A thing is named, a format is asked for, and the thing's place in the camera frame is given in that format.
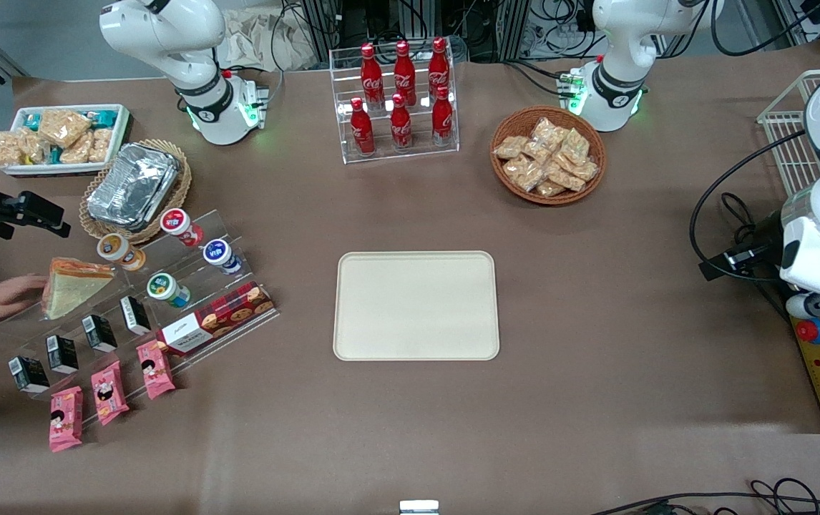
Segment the bare person hand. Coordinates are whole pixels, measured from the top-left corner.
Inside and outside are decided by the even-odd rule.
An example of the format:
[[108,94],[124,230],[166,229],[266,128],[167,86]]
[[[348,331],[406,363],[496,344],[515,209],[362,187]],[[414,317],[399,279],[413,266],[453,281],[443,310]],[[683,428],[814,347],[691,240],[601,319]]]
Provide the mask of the bare person hand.
[[42,296],[48,278],[43,276],[20,276],[0,282],[0,319],[24,312]]

